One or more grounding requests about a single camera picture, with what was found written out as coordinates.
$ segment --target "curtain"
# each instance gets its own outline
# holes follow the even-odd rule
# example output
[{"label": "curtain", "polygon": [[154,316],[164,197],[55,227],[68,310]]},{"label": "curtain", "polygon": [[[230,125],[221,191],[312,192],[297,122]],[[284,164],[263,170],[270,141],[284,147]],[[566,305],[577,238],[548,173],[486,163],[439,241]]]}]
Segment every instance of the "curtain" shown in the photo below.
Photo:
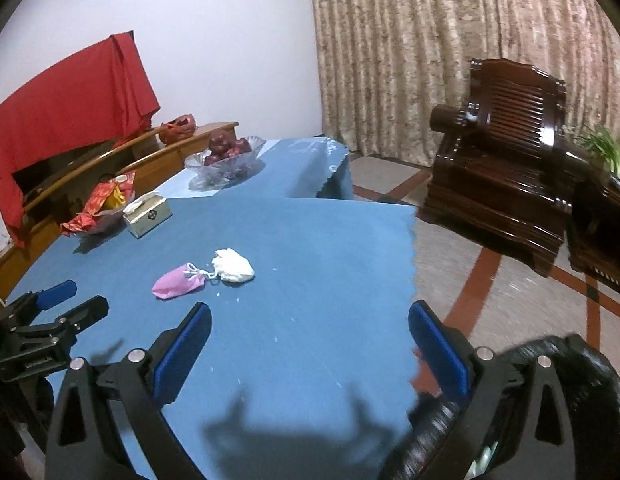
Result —
[{"label": "curtain", "polygon": [[466,102],[472,57],[565,79],[566,125],[620,138],[620,37],[595,0],[313,2],[323,132],[351,150],[430,166],[430,111]]}]

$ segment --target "white tissue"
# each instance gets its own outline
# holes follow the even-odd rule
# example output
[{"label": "white tissue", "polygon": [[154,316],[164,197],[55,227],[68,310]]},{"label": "white tissue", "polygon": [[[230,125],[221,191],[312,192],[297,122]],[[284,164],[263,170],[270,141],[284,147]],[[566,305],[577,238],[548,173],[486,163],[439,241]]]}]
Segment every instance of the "white tissue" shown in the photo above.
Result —
[{"label": "white tissue", "polygon": [[125,208],[123,209],[123,214],[129,215],[135,212],[137,209],[139,209],[144,204],[146,200],[151,199],[153,196],[158,196],[158,195],[157,193],[153,193],[153,192],[149,192],[149,193],[146,193],[145,195],[141,195],[135,201],[130,202],[128,205],[125,206]]},{"label": "white tissue", "polygon": [[219,278],[225,282],[243,283],[254,278],[250,262],[233,249],[219,249],[212,260]]}]

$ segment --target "apple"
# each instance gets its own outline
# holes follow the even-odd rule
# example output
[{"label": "apple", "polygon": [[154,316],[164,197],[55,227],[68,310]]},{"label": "apple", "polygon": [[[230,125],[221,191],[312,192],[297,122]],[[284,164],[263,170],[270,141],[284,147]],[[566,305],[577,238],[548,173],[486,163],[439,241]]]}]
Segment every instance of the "apple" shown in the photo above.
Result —
[{"label": "apple", "polygon": [[210,144],[219,144],[227,139],[226,132],[224,130],[215,130],[210,134]]},{"label": "apple", "polygon": [[210,151],[213,155],[222,155],[227,150],[232,148],[232,142],[230,142],[230,140],[224,139],[218,144],[209,144],[208,147],[210,148]]},{"label": "apple", "polygon": [[248,153],[252,151],[252,147],[250,146],[250,142],[248,142],[248,139],[245,138],[241,138],[241,139],[237,139],[232,143],[232,146],[234,148],[238,148],[239,150],[241,150],[242,153]]},{"label": "apple", "polygon": [[210,164],[214,164],[215,162],[219,162],[221,160],[218,155],[208,155],[203,161],[204,166],[209,166]]},{"label": "apple", "polygon": [[231,156],[241,155],[243,153],[240,148],[230,148],[227,152],[225,152],[225,156],[230,158]]}]

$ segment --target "green plant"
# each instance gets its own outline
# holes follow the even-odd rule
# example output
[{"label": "green plant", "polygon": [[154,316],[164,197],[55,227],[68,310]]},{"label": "green plant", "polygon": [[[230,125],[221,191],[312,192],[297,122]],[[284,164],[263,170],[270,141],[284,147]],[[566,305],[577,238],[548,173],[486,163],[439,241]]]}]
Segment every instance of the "green plant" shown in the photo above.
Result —
[{"label": "green plant", "polygon": [[607,128],[597,125],[592,129],[584,125],[576,142],[593,156],[601,158],[606,167],[620,178],[620,142],[612,137]]}]

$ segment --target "floor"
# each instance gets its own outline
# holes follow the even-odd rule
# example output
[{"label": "floor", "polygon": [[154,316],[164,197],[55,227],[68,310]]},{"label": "floor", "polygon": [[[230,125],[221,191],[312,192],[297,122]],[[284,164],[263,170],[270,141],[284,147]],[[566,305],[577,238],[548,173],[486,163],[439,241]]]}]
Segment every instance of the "floor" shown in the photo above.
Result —
[{"label": "floor", "polygon": [[[419,206],[431,172],[373,156],[350,155],[357,200]],[[415,223],[418,298],[474,346],[502,351],[544,335],[578,333],[620,376],[620,294],[574,272],[563,246],[549,278],[441,226]],[[429,373],[415,378],[433,390]]]}]

